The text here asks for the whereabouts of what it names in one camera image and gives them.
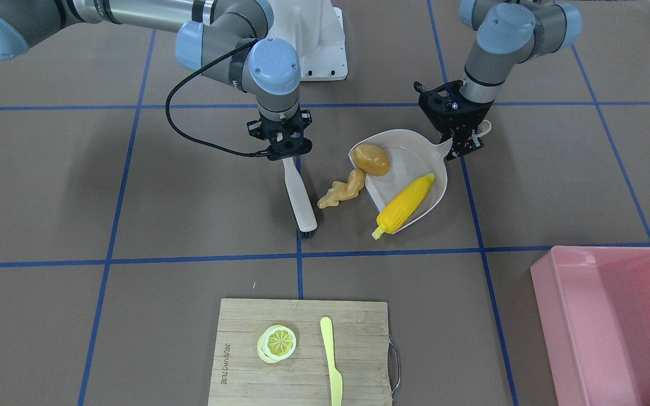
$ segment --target ginger root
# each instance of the ginger root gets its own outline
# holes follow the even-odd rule
[[[328,189],[323,198],[318,200],[318,208],[332,208],[340,205],[340,201],[350,200],[357,197],[366,184],[366,173],[361,169],[353,169],[348,175],[348,183],[336,180],[332,188]]]

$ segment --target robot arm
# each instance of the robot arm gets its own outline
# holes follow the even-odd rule
[[[305,154],[312,143],[302,136],[311,118],[300,110],[297,53],[282,39],[264,39],[273,20],[267,0],[0,0],[0,60],[67,26],[101,21],[178,33],[175,54],[192,71],[257,41],[203,75],[255,95],[260,119],[248,132],[270,143],[257,156],[278,160]]]
[[[453,138],[447,160],[483,147],[478,126],[511,69],[570,46],[582,25],[580,13],[571,5],[542,6],[526,0],[462,0],[459,15],[477,30],[462,79],[433,90],[414,84],[420,93],[418,104],[441,132],[441,142]]]

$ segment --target black cable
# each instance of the black cable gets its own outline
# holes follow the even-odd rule
[[[233,49],[232,51],[220,56],[219,58],[215,59],[214,61],[210,62],[209,64],[201,67],[200,69],[197,69],[195,72],[192,72],[191,75],[184,78],[181,82],[179,82],[177,85],[175,85],[175,87],[173,87],[170,94],[167,95],[167,101],[165,102],[165,115],[167,116],[167,121],[170,123],[170,126],[172,127],[173,130],[175,130],[177,132],[177,134],[180,134],[181,136],[185,137],[186,139],[189,139],[192,142],[196,142],[197,144],[202,144],[202,145],[205,145],[207,147],[212,147],[212,148],[215,148],[215,149],[219,149],[220,151],[228,152],[230,154],[238,155],[240,157],[264,157],[264,156],[269,155],[269,152],[267,151],[267,149],[263,149],[263,150],[258,151],[258,152],[239,152],[239,151],[235,151],[233,149],[222,147],[222,146],[217,145],[217,144],[213,144],[212,142],[207,142],[207,141],[203,141],[201,139],[196,139],[195,137],[189,136],[184,131],[180,130],[175,125],[174,121],[172,121],[172,116],[170,115],[170,103],[172,102],[172,97],[187,82],[189,82],[190,80],[198,77],[204,71],[206,71],[207,69],[213,67],[214,65],[219,64],[219,62],[224,61],[225,59],[231,57],[232,55],[237,54],[238,52],[240,52],[242,50],[245,50],[245,49],[248,49],[248,48],[252,47],[253,45],[255,45],[255,43],[257,41],[258,41],[257,39],[254,39],[253,41],[250,41],[250,42],[244,44],[243,46],[240,46],[240,47],[238,47],[236,49]]]

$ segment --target yellow knife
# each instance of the yellow knife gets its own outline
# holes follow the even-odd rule
[[[323,334],[325,344],[325,356],[327,357],[327,368],[330,374],[330,405],[342,405],[342,375],[335,368],[335,341],[332,335],[332,320],[330,317],[320,319],[320,332]]]

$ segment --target lemon slice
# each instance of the lemon slice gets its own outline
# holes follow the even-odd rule
[[[292,355],[297,346],[294,332],[276,324],[269,327],[257,341],[257,355],[266,363],[278,363]]]

